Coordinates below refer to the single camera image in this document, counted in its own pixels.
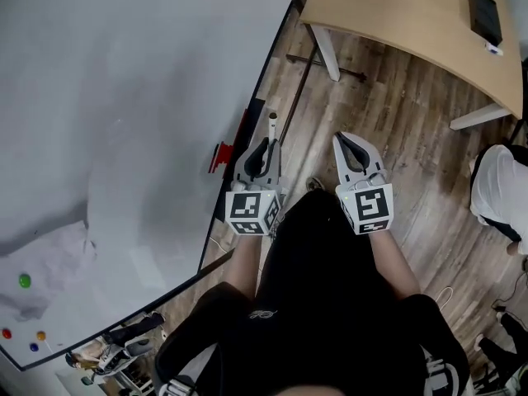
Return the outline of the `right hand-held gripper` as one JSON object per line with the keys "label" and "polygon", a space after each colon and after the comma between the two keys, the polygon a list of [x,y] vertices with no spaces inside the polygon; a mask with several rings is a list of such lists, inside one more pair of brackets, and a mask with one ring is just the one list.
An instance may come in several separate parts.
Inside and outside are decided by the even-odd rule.
{"label": "right hand-held gripper", "polygon": [[[336,194],[354,233],[389,230],[394,220],[394,194],[385,179],[380,152],[369,141],[348,132],[337,132],[332,144],[341,184]],[[368,178],[356,182],[358,177]]]}

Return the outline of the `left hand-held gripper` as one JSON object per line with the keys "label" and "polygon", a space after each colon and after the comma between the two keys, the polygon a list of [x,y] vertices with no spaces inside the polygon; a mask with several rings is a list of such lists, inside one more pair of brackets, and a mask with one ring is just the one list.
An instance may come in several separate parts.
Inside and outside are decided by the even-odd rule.
{"label": "left hand-held gripper", "polygon": [[[263,177],[253,179],[262,171]],[[267,137],[252,143],[238,158],[231,190],[225,194],[225,221],[237,235],[266,236],[281,211],[281,144]]]}

